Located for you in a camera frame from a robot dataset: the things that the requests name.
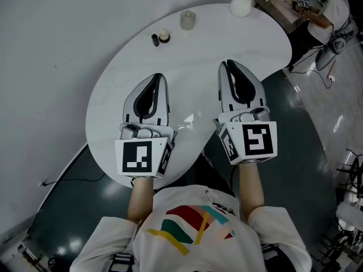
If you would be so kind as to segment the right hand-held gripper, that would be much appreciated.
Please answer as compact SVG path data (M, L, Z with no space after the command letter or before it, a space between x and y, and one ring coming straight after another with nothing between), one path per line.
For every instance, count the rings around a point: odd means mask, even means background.
M223 112L213 121L230 164L261 163L276 157L277 122L270 120L269 108L264 106L261 81L241 63L222 61L218 96Z

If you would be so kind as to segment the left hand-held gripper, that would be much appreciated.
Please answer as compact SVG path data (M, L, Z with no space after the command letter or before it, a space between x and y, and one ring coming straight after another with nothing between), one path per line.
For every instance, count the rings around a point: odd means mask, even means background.
M132 178L163 178L177 131L169 127L166 78L155 73L128 95L121 137L115 141L117 174Z

